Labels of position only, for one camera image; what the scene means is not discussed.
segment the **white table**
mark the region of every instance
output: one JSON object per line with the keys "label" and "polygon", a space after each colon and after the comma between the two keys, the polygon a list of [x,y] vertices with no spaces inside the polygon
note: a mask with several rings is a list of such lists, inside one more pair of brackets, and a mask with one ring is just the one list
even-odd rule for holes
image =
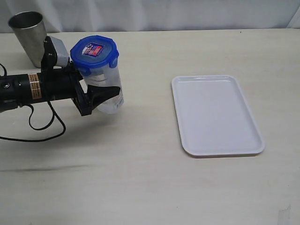
{"label": "white table", "polygon": [[[96,33],[57,33],[69,50]],[[0,143],[1,225],[276,225],[300,221],[300,30],[98,33],[113,38],[125,104],[80,117],[54,102],[67,125],[44,143]],[[9,74],[38,71],[14,34],[0,34]],[[171,92],[177,75],[239,81],[266,142],[255,157],[191,158],[180,145]],[[0,115],[2,136],[41,138],[28,108]],[[49,120],[36,105],[35,126]]]}

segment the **clear plastic container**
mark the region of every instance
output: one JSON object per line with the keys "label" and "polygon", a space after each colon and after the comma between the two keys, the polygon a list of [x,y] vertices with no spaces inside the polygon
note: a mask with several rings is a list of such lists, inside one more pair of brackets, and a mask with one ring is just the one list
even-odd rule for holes
{"label": "clear plastic container", "polygon": [[119,52],[115,42],[99,35],[85,37],[71,49],[74,65],[87,85],[121,88],[118,96],[97,107],[98,110],[107,114],[116,113],[124,103],[118,57]]}

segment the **blue lid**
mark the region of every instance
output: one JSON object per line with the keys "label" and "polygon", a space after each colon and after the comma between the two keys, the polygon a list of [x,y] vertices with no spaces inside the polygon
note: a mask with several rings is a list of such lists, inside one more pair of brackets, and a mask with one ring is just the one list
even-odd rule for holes
{"label": "blue lid", "polygon": [[88,36],[71,49],[71,58],[76,67],[100,68],[109,63],[111,68],[117,66],[119,52],[116,43],[107,37],[94,35]]}

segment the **metal cup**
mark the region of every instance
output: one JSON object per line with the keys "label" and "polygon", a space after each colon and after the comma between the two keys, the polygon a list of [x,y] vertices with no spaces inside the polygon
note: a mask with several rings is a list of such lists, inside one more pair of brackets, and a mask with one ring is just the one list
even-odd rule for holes
{"label": "metal cup", "polygon": [[32,64],[41,68],[44,39],[47,36],[43,16],[38,12],[21,12],[8,21]]}

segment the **white tray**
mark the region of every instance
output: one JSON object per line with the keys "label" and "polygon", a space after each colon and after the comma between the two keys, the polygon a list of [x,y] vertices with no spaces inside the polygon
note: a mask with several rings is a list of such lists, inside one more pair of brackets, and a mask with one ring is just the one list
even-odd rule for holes
{"label": "white tray", "polygon": [[234,77],[177,76],[172,90],[187,153],[224,156],[263,151],[264,141]]}

